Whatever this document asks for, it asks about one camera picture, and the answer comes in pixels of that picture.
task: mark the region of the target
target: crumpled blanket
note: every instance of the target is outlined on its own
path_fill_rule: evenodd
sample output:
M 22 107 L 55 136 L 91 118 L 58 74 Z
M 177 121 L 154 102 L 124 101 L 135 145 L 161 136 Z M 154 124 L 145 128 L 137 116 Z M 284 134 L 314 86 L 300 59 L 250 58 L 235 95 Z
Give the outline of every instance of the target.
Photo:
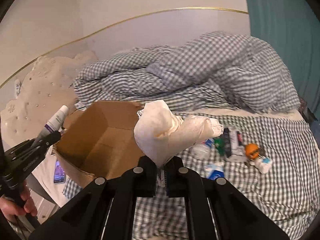
M 267 42 L 220 32 L 100 60 L 81 71 L 74 90 L 86 106 L 163 99 L 172 111 L 247 107 L 259 113 L 299 105 L 287 67 Z

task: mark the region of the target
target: bottle cap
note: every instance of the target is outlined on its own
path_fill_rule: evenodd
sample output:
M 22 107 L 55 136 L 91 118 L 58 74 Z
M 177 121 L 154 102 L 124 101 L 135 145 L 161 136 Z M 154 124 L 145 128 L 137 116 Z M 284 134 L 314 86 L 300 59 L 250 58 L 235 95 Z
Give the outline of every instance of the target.
M 65 115 L 67 115 L 68 112 L 69 112 L 69 108 L 68 108 L 67 106 L 65 106 L 65 105 L 63 105 L 63 106 L 60 108 L 60 110 L 61 110 Z

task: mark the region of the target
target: teal curtain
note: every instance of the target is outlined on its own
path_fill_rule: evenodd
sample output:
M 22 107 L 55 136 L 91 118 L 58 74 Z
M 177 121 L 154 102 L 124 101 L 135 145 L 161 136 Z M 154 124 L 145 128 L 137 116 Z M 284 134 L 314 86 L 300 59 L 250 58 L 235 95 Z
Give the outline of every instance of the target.
M 320 22 L 305 0 L 247 0 L 251 35 L 288 67 L 298 94 L 320 118 Z

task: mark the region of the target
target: tissue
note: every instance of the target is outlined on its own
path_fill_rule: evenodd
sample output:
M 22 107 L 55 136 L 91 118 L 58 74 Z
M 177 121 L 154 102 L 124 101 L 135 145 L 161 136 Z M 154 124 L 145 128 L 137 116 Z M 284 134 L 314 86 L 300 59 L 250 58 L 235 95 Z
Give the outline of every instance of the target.
M 189 115 L 183 121 L 163 100 L 146 103 L 134 127 L 137 145 L 158 168 L 184 149 L 222 133 L 223 125 L 217 119 Z

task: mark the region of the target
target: human hand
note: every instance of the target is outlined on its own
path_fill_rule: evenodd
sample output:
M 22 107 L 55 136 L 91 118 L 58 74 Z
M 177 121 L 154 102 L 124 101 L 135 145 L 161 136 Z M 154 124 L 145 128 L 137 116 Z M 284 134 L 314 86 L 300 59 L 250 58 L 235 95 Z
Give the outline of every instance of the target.
M 0 209 L 5 218 L 11 222 L 15 222 L 14 216 L 25 216 L 26 213 L 30 213 L 32 216 L 38 214 L 37 208 L 33 199 L 30 196 L 30 191 L 24 182 L 23 190 L 20 193 L 22 200 L 26 201 L 24 207 L 19 207 L 16 203 L 6 199 L 4 196 L 0 197 Z

